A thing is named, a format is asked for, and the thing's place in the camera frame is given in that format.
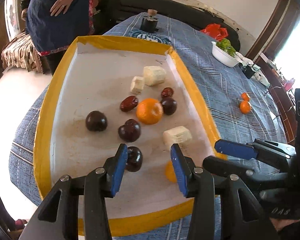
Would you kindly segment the operator right hand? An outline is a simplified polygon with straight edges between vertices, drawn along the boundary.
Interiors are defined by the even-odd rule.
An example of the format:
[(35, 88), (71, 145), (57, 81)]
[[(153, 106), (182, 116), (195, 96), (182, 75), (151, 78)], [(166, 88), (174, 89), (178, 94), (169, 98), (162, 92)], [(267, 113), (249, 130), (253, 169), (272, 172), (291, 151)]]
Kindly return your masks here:
[(281, 231), (284, 227), (289, 225), (295, 224), (300, 222), (300, 219), (277, 219), (277, 218), (270, 218), (271, 223), (273, 224), (274, 228), (277, 232)]

